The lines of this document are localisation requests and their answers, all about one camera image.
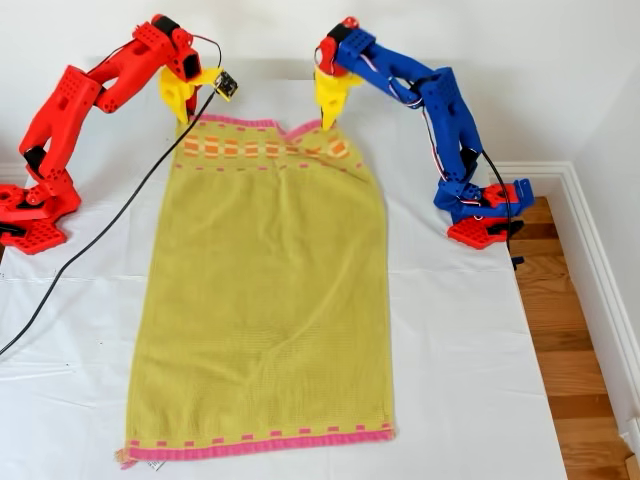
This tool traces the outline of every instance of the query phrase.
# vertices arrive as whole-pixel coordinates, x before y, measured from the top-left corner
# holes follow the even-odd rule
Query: red robot arm
[[[55,222],[75,211],[80,197],[66,170],[92,106],[113,113],[138,93],[162,66],[189,81],[201,73],[193,36],[163,15],[136,27],[133,40],[89,72],[68,66],[33,118],[19,151],[37,185],[0,185],[0,243],[38,253],[66,241]],[[115,82],[105,88],[105,82]],[[196,94],[187,102],[193,110]]]

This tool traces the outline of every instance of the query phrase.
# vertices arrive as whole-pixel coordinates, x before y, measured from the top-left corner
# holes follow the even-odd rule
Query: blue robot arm
[[[500,224],[497,220],[506,217],[507,210],[511,210],[511,216],[520,215],[533,203],[531,184],[526,179],[507,186],[510,208],[501,191],[493,188],[485,195],[486,189],[471,183],[483,147],[451,68],[432,70],[413,58],[378,45],[375,37],[360,29],[353,17],[337,25],[317,51],[321,58],[317,61],[316,81],[318,75],[339,78],[352,73],[404,106],[422,110],[440,173],[434,203],[451,213],[454,226],[465,221],[465,227],[470,227],[469,236],[474,235],[472,230],[478,229],[496,232],[496,225]],[[504,233],[490,234],[482,245],[466,238],[457,239],[483,248],[504,240]]]

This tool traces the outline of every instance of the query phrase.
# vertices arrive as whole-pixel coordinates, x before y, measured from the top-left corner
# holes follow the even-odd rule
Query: pink towel border
[[[310,132],[311,130],[315,130],[316,128],[320,128],[322,126],[322,122],[319,119],[311,120],[307,123],[300,125],[299,127],[294,128],[293,130],[286,131],[284,128],[280,126],[278,122],[271,118],[265,118],[261,120],[242,120],[240,118],[227,117],[225,115],[202,115],[198,120],[200,122],[220,122],[228,125],[239,125],[242,127],[255,127],[255,128],[275,128],[278,133],[288,142],[294,140],[296,137],[300,135]]]
[[[244,442],[233,445],[212,445],[204,448],[139,448],[130,447],[129,456],[135,460],[201,460],[205,458],[269,452],[287,448],[308,448],[329,445],[345,445],[360,442],[381,442],[393,439],[393,430],[369,432],[334,433],[318,437],[272,438],[259,442]]]

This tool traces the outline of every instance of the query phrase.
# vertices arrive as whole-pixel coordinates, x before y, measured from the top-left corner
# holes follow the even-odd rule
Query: white sheet
[[[311,81],[238,81],[233,103],[215,99],[211,112],[275,117],[285,128],[317,116]],[[106,225],[173,141],[174,120],[155,90],[115,115],[89,116],[69,167],[83,198],[61,222],[69,241],[33,257],[5,253],[0,343],[24,325],[56,269]],[[445,238],[449,219],[432,203],[437,172],[418,113],[361,87],[341,125],[376,172],[388,209],[397,438],[119,472],[112,455],[124,439],[167,161],[0,358],[0,478],[566,478],[506,249],[478,252]]]

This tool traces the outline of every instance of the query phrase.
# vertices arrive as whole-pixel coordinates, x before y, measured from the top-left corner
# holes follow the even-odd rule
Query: towel
[[[119,460],[390,440],[392,410],[385,213],[362,156],[318,121],[201,119],[171,165]]]

